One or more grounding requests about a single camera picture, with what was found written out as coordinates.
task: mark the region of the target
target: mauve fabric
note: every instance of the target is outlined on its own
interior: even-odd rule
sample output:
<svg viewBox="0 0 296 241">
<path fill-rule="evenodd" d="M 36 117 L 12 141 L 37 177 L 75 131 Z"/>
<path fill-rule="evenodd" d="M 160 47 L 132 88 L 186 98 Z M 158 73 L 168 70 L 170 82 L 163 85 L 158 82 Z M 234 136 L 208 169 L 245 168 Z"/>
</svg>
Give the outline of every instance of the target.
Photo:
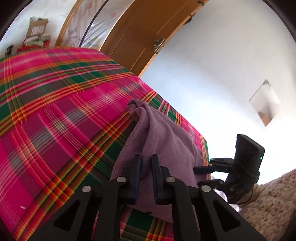
<svg viewBox="0 0 296 241">
<path fill-rule="evenodd" d="M 151 108 L 147 102 L 133 99 L 127 108 L 137 125 L 119 154 L 111 179 L 121 176 L 123 168 L 131 164 L 134 155 L 141 154 L 139 199 L 132 207 L 172 222 L 171 205 L 157 206 L 154 201 L 151 156 L 157 154 L 160 165 L 167 167 L 171 176 L 188 186 L 197 187 L 198 181 L 206 179 L 206 175 L 197 176 L 193 173 L 194 167 L 203 165 L 201 151 L 180 126 L 165 114 Z"/>
</svg>

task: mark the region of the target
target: checkered blanket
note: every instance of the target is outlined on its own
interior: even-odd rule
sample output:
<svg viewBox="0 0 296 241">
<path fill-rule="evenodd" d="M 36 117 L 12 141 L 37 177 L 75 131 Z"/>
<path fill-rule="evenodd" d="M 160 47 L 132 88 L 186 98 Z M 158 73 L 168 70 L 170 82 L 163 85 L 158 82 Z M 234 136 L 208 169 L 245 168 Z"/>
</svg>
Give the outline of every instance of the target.
<svg viewBox="0 0 296 241">
<path fill-rule="evenodd" d="M 26 241 L 75 192 L 102 185 L 136 123 L 129 100 L 145 100 L 207 143 L 138 77 L 104 54 L 50 48 L 0 61 L 0 217 Z M 121 240 L 173 240 L 172 224 L 123 208 Z"/>
</svg>

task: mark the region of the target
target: door panel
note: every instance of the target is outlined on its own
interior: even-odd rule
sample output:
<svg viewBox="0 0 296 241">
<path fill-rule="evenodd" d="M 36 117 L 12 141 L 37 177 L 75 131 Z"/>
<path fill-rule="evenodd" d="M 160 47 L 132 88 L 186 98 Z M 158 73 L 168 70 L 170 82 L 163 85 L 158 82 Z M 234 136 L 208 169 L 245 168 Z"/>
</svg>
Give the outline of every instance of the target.
<svg viewBox="0 0 296 241">
<path fill-rule="evenodd" d="M 135 0 L 100 50 L 140 76 L 158 54 L 158 46 L 162 48 L 201 7 L 196 0 Z"/>
</svg>

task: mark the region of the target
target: metal screw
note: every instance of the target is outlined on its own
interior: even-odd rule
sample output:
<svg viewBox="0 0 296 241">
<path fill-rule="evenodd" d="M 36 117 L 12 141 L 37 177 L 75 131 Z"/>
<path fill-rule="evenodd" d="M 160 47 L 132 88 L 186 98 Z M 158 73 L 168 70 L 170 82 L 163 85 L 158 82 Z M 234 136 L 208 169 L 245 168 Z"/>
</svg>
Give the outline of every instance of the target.
<svg viewBox="0 0 296 241">
<path fill-rule="evenodd" d="M 175 179 L 174 177 L 167 177 L 167 178 L 166 178 L 166 181 L 167 181 L 168 183 L 173 183 L 173 182 L 176 181 L 176 179 Z"/>
<path fill-rule="evenodd" d="M 207 185 L 204 185 L 204 186 L 202 186 L 202 190 L 203 190 L 204 192 L 209 192 L 209 191 L 211 191 L 212 189 L 211 189 L 211 187 L 209 187 L 209 186 L 207 186 Z"/>
<path fill-rule="evenodd" d="M 90 192 L 90 191 L 91 191 L 91 187 L 90 187 L 90 186 L 84 186 L 84 187 L 82 188 L 82 191 L 83 191 L 83 192 Z"/>
<path fill-rule="evenodd" d="M 118 177 L 116 179 L 116 181 L 118 181 L 119 183 L 124 183 L 126 181 L 126 178 L 125 177 Z"/>
</svg>

